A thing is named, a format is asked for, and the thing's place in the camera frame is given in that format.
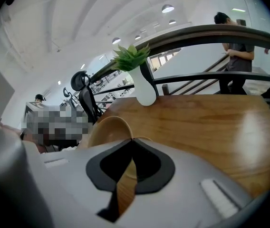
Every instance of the black cap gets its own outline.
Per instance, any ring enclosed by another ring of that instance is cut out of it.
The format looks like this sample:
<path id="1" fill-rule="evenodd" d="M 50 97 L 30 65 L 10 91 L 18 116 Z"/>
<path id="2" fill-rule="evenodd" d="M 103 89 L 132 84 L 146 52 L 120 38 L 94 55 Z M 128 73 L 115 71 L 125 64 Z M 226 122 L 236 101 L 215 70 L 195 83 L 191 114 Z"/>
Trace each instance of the black cap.
<path id="1" fill-rule="evenodd" d="M 41 100 L 41 101 L 44 101 L 43 99 L 43 95 L 40 95 L 40 94 L 37 94 L 35 99 L 38 99 L 38 100 Z"/>

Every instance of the gray t-shirt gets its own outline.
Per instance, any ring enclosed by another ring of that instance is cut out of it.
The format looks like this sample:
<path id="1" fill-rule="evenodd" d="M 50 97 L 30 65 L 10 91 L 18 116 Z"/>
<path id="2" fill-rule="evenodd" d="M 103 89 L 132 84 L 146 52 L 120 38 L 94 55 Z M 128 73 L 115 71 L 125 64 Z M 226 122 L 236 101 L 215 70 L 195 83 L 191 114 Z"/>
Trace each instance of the gray t-shirt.
<path id="1" fill-rule="evenodd" d="M 229 49 L 235 51 L 254 51 L 254 46 L 249 46 L 245 44 L 235 44 L 229 43 Z M 252 71 L 252 60 L 246 60 L 237 56 L 230 57 L 230 61 L 227 65 L 228 71 L 242 71 L 251 72 Z"/>

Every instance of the person wearing cap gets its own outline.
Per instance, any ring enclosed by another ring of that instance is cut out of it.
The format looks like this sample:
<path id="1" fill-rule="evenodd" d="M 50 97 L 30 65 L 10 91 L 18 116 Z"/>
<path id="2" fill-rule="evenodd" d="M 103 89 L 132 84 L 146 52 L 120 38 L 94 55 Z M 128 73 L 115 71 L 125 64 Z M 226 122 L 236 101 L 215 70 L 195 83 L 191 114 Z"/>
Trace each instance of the person wearing cap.
<path id="1" fill-rule="evenodd" d="M 43 95 L 37 94 L 35 97 L 35 101 L 42 103 L 42 101 L 45 101 L 45 98 L 43 97 Z"/>

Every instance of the black railing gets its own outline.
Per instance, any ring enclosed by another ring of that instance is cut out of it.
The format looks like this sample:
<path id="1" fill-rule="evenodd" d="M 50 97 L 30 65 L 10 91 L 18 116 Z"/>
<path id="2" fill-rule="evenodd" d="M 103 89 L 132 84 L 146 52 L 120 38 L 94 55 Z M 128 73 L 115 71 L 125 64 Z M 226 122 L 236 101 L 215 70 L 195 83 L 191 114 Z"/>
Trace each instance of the black railing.
<path id="1" fill-rule="evenodd" d="M 230 26 L 230 25 L 203 25 L 203 26 L 195 26 L 180 29 L 177 31 L 173 31 L 161 36 L 158 36 L 154 39 L 151 39 L 145 43 L 138 45 L 136 48 L 141 49 L 149 44 L 151 48 L 150 56 L 156 55 L 158 53 L 168 51 L 175 48 L 181 48 L 192 45 L 199 44 L 209 44 L 209 43 L 239 43 L 239 44 L 247 44 L 259 46 L 262 48 L 270 49 L 270 34 L 267 32 L 263 32 L 260 30 L 255 30 L 242 26 Z M 159 84 L 168 84 L 173 82 L 182 82 L 188 81 L 185 85 L 182 85 L 179 89 L 189 85 L 194 80 L 202 80 L 199 85 L 206 82 L 206 80 L 214 79 L 212 82 L 204 85 L 200 89 L 197 89 L 193 94 L 198 93 L 199 91 L 207 88 L 208 86 L 214 84 L 220 79 L 251 79 L 251 80 L 260 80 L 260 81 L 269 81 L 270 75 L 265 74 L 256 74 L 256 73 L 248 73 L 248 72 L 207 72 L 210 68 L 215 67 L 217 64 L 222 62 L 226 57 L 221 58 L 218 62 L 213 64 L 211 67 L 205 70 L 202 73 L 195 73 L 189 75 L 176 75 L 176 76 L 168 76 L 154 79 L 151 69 L 147 62 L 140 65 L 141 72 L 146 80 L 154 87 L 156 94 L 158 95 L 158 90 L 156 85 Z M 115 72 L 112 69 L 114 65 L 114 61 L 111 61 L 97 73 L 95 73 L 91 81 L 92 83 L 100 80 L 101 78 L 107 76 Z M 95 93 L 94 95 L 100 95 L 104 93 L 109 93 L 113 91 L 125 90 L 133 88 L 134 85 L 125 85 L 112 89 L 107 89 Z M 270 104 L 270 99 L 265 99 L 265 101 Z"/>

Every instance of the artificial plant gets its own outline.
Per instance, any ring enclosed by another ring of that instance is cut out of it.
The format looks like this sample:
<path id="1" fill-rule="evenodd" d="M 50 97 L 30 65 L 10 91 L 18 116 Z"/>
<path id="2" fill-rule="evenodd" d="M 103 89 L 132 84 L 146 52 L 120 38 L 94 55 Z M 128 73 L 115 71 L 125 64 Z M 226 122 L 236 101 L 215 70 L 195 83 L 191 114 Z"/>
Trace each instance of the artificial plant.
<path id="1" fill-rule="evenodd" d="M 149 44 L 137 51 L 134 45 L 130 45 L 128 49 L 118 45 L 120 51 L 115 51 L 118 56 L 115 57 L 116 64 L 114 69 L 125 72 L 131 71 L 145 62 L 150 53 Z"/>

